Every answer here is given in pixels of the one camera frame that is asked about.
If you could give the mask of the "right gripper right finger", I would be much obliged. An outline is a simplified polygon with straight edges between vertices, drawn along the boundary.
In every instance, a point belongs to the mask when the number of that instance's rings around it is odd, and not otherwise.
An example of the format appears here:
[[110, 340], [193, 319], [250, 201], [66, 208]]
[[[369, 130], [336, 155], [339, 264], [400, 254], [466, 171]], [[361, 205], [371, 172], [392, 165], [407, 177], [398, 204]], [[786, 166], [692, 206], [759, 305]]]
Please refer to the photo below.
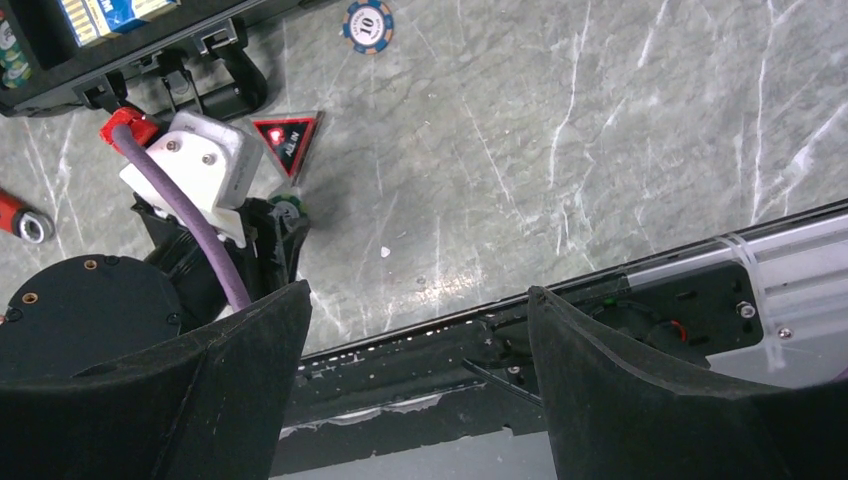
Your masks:
[[528, 333], [561, 479], [843, 479], [847, 384], [715, 373], [528, 292]]

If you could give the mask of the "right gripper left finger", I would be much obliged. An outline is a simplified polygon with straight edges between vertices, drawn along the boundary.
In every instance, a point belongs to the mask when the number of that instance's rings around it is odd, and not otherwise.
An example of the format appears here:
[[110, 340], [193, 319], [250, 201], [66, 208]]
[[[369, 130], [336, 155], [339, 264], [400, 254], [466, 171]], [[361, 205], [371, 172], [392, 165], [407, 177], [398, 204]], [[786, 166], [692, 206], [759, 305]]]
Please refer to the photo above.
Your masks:
[[1, 385], [5, 479], [266, 479], [312, 316], [299, 280], [70, 378]]

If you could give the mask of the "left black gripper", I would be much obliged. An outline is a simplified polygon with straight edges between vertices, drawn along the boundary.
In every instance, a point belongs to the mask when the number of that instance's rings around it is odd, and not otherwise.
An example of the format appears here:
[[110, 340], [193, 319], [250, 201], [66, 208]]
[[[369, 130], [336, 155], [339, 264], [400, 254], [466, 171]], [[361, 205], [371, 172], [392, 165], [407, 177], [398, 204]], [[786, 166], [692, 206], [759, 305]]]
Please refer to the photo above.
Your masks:
[[[146, 257], [174, 285], [185, 312], [221, 312], [228, 300], [198, 242], [176, 217], [157, 213], [134, 196], [132, 210], [138, 214], [154, 243]], [[311, 224], [309, 218], [284, 222], [276, 217], [268, 199], [248, 198], [238, 209], [246, 230], [247, 245], [226, 239], [230, 255], [250, 299], [259, 300], [296, 280], [301, 248]]]

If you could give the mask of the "green 20 poker chip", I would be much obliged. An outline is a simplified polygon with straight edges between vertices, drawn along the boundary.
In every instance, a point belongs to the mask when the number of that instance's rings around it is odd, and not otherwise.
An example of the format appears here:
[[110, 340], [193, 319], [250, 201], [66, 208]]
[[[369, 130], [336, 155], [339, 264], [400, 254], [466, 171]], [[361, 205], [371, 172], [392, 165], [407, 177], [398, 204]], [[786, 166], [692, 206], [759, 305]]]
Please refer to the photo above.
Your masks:
[[278, 193], [268, 198], [273, 207], [273, 214], [284, 222], [303, 220], [308, 218], [306, 207], [302, 201], [291, 194]]

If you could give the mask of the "red triangular all-in button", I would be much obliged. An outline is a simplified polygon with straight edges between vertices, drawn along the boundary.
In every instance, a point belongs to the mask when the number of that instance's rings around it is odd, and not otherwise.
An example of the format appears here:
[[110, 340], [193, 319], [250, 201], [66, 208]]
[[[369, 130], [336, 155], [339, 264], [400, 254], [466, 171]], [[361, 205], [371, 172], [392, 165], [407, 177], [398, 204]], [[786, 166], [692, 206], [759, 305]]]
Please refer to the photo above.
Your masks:
[[322, 111], [310, 110], [255, 116], [248, 124], [265, 145], [273, 165], [296, 185], [323, 117]]

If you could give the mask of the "black poker set case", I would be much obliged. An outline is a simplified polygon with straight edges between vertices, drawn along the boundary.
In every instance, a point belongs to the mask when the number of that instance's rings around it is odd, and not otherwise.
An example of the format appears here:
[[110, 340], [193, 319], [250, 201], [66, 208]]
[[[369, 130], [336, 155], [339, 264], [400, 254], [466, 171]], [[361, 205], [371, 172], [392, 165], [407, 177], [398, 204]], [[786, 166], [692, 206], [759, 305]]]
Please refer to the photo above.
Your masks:
[[4, 1], [4, 20], [30, 66], [17, 87], [1, 88], [1, 114], [52, 117], [76, 108], [109, 113], [130, 106], [127, 87], [156, 77], [169, 99], [157, 117], [180, 110], [217, 120], [253, 113], [268, 99], [266, 77], [245, 49], [248, 30], [309, 1], [183, 1], [150, 24], [79, 47], [58, 1]]

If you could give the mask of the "blue Texas Hold'em card deck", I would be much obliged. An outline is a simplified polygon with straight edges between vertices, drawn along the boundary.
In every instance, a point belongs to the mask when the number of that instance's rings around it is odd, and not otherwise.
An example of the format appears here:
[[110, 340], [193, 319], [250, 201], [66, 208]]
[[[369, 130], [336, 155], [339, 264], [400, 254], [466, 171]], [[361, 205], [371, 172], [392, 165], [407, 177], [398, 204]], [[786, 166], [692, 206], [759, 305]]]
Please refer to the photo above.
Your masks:
[[61, 0], [58, 5], [79, 47], [115, 38], [175, 9], [179, 0]]

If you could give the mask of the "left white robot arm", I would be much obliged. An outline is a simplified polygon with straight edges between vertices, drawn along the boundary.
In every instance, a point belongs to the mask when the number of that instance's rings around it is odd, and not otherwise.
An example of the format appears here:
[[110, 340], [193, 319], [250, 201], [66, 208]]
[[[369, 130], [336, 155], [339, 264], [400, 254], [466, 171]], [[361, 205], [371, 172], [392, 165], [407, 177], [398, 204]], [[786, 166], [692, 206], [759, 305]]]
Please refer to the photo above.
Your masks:
[[[1, 318], [1, 379], [72, 378], [217, 320], [227, 297], [201, 247], [141, 197], [132, 207], [153, 243], [143, 260], [105, 254], [60, 261], [31, 277]], [[290, 195], [238, 210], [244, 247], [224, 243], [252, 301], [295, 281], [310, 229]]]

